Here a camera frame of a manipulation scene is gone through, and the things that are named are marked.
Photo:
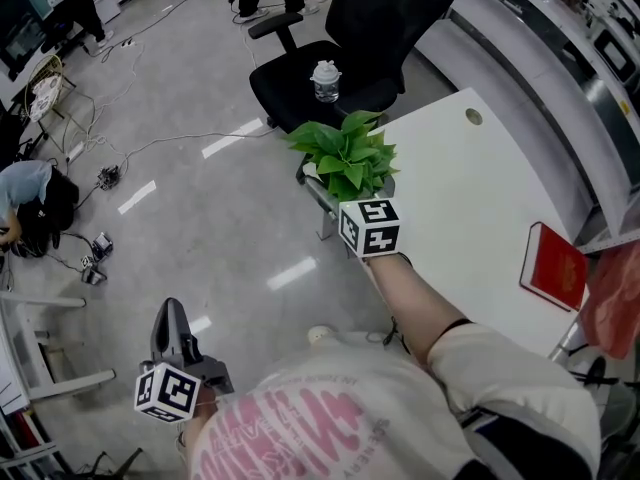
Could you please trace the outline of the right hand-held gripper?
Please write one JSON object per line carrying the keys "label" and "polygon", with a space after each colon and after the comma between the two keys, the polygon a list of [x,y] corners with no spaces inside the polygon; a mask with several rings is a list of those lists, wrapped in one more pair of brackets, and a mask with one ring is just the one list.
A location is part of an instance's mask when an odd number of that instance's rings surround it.
{"label": "right hand-held gripper", "polygon": [[386,256],[398,251],[402,219],[394,198],[339,202],[314,177],[305,176],[304,186],[325,213],[339,214],[340,237],[358,258]]}

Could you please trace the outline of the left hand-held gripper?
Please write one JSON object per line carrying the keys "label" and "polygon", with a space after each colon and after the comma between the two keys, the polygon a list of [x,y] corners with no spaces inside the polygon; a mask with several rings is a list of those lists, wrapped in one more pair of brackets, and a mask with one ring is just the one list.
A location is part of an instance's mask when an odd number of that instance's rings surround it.
{"label": "left hand-held gripper", "polygon": [[182,355],[191,354],[192,335],[184,307],[167,298],[154,321],[150,338],[151,361],[141,364],[134,389],[134,410],[164,423],[185,422],[193,418],[202,388],[217,396],[235,392],[226,364],[209,356],[185,362],[160,361],[169,355],[170,345]]}

